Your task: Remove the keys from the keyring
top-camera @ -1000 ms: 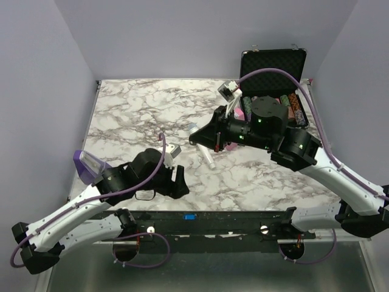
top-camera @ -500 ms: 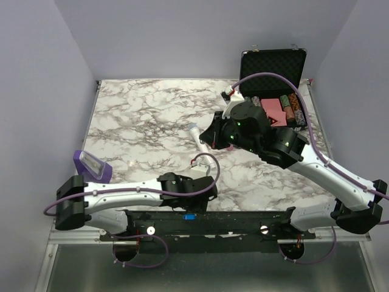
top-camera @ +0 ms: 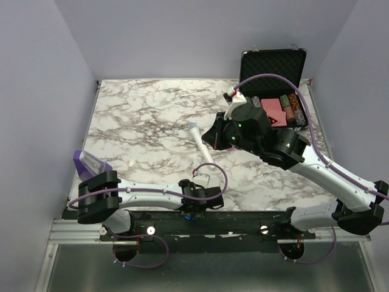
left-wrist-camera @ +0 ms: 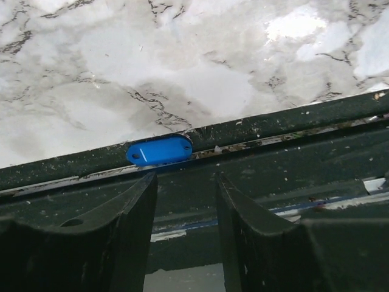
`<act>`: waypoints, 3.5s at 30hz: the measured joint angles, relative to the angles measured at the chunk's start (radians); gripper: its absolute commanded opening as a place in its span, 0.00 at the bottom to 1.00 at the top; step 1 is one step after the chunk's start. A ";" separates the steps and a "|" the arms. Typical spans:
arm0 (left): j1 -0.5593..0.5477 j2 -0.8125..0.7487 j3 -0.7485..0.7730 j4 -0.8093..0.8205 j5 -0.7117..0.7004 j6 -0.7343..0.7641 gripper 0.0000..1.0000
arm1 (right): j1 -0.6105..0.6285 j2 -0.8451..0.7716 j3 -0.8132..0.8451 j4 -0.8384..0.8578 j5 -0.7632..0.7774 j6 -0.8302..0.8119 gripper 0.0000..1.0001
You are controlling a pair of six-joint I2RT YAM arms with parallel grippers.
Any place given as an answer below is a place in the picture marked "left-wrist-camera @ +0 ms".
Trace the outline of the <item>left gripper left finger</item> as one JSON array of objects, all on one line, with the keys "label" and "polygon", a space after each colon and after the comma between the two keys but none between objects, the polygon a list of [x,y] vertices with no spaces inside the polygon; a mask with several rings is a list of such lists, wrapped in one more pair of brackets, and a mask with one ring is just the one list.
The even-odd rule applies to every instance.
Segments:
[{"label": "left gripper left finger", "polygon": [[142,291],[157,176],[60,225],[1,215],[2,291]]}]

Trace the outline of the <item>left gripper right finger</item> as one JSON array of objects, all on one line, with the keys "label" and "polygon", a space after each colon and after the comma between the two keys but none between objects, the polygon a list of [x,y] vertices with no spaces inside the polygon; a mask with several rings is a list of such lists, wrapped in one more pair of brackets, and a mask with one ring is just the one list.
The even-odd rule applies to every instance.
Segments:
[{"label": "left gripper right finger", "polygon": [[387,291],[388,219],[295,224],[263,208],[225,176],[216,209],[227,291]]}]

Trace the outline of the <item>blue key tag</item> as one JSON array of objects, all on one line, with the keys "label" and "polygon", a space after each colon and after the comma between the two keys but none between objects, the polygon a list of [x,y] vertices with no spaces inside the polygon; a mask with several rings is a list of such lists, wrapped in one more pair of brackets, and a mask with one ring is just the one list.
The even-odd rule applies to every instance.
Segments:
[{"label": "blue key tag", "polygon": [[171,164],[187,160],[193,152],[193,144],[184,136],[160,137],[136,142],[129,146],[126,158],[139,167]]}]

